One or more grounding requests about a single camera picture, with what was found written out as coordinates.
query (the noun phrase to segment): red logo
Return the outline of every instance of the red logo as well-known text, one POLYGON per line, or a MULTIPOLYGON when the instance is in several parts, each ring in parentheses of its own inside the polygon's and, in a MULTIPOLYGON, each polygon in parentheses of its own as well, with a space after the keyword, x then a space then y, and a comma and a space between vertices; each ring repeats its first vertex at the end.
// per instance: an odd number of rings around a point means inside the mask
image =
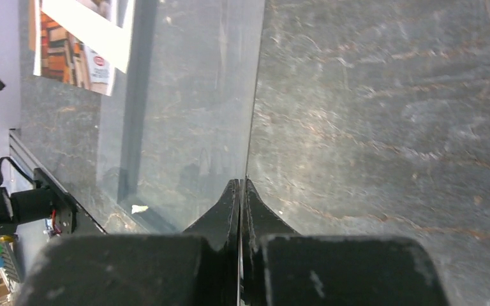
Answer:
POLYGON ((99 66, 104 66, 104 59, 98 55, 93 58, 93 61, 99 66))

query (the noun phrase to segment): tabletop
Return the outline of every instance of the tabletop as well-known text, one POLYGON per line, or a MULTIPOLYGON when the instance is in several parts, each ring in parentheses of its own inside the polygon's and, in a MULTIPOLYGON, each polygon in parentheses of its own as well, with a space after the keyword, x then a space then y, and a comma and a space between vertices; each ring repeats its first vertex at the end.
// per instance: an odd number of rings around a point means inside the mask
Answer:
POLYGON ((32 76, 24 7, 21 139, 109 232, 248 175, 299 233, 415 238, 490 305, 490 0, 160 0, 111 97, 32 76))

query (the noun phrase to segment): white paper strip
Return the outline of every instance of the white paper strip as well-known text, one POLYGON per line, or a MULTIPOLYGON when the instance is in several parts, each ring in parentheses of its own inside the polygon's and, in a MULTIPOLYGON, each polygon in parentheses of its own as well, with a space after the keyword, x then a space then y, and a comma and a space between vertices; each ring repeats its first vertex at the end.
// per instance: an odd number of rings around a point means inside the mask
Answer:
POLYGON ((126 73, 130 58, 134 4, 135 0, 128 0, 123 27, 112 24, 77 0, 43 0, 41 9, 111 65, 126 73))

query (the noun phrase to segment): picture of bookshelf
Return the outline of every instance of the picture of bookshelf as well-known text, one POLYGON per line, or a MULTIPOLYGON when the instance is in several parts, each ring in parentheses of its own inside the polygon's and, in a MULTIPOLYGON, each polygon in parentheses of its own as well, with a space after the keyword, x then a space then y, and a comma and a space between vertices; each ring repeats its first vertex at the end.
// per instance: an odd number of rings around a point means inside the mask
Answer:
MULTIPOLYGON (((78 1, 100 15, 104 12, 104 17, 109 17, 109 1, 78 1)), ((42 77, 108 94, 112 69, 109 64, 42 11, 40 68, 42 77)))

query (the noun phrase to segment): black cable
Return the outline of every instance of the black cable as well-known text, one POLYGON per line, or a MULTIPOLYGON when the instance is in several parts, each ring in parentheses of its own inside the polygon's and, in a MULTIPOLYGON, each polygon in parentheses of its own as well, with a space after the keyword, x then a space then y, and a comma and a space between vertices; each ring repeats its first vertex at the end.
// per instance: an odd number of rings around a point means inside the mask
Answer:
POLYGON ((29 183, 33 184, 33 179, 30 178, 25 172, 23 172, 23 170, 20 169, 20 166, 18 166, 18 164, 16 164, 16 162, 8 157, 8 156, 3 156, 0 158, 0 186, 3 184, 4 182, 4 177, 3 177, 3 161, 7 160, 13 167, 14 169, 16 169, 16 171, 18 171, 18 173, 23 176, 27 181, 29 181, 29 183))

